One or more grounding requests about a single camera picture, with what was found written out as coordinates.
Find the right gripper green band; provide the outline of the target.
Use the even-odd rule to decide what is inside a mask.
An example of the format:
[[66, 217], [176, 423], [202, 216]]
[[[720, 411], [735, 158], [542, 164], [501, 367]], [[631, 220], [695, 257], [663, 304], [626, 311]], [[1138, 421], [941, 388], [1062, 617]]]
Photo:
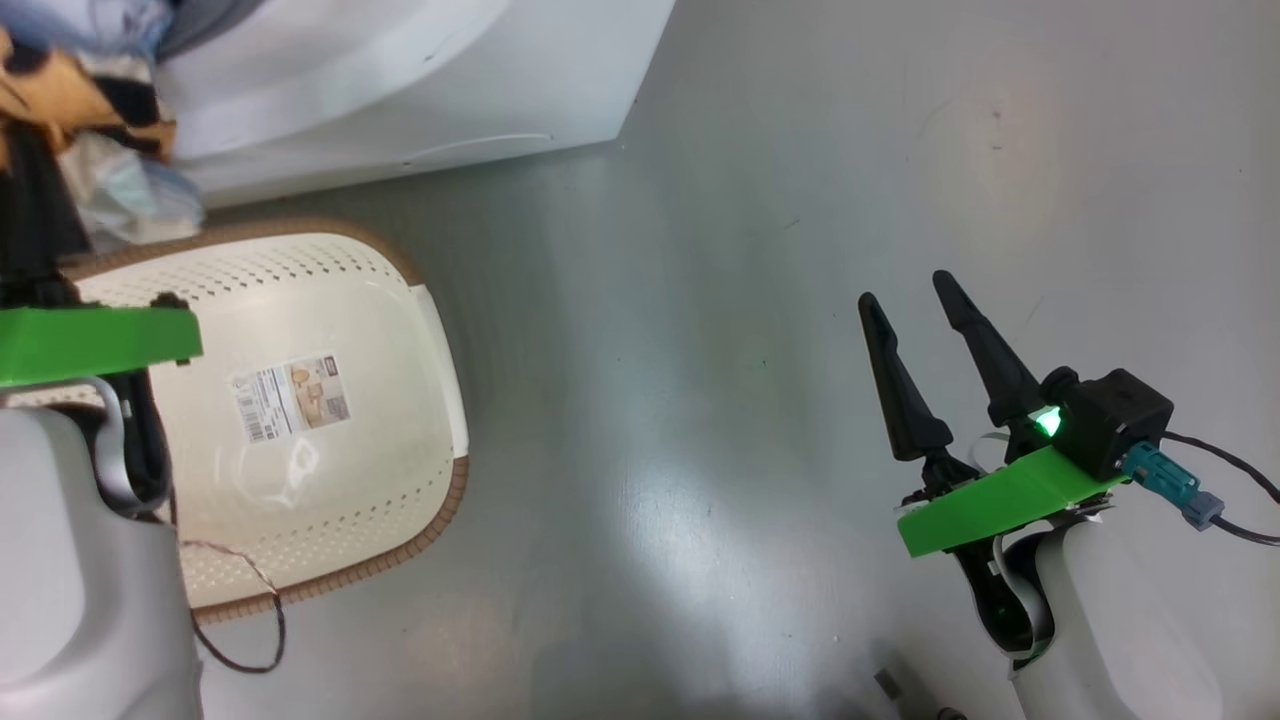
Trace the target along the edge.
[[[952, 273], [937, 270], [932, 282], [950, 327], [964, 338], [979, 373], [991, 423], [1010, 427], [1029, 421], [1044, 404], [1025, 363]], [[878, 299], [863, 293], [858, 313], [893, 457], [910, 462], [947, 456], [954, 436], [931, 411], [906, 369], [899, 337]], [[897, 529], [910, 556], [918, 559], [1015, 530], [1124, 480], [1117, 473], [1097, 480], [1047, 446], [915, 506], [897, 520]]]

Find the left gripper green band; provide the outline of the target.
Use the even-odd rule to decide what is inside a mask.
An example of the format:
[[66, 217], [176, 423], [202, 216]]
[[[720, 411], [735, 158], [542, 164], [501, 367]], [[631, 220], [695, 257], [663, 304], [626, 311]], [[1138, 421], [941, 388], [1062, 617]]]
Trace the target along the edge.
[[1, 177], [1, 384], [145, 372], [204, 355], [198, 319], [165, 291], [138, 306], [88, 302], [64, 277], [90, 252], [58, 160], [37, 135], [5, 135]]

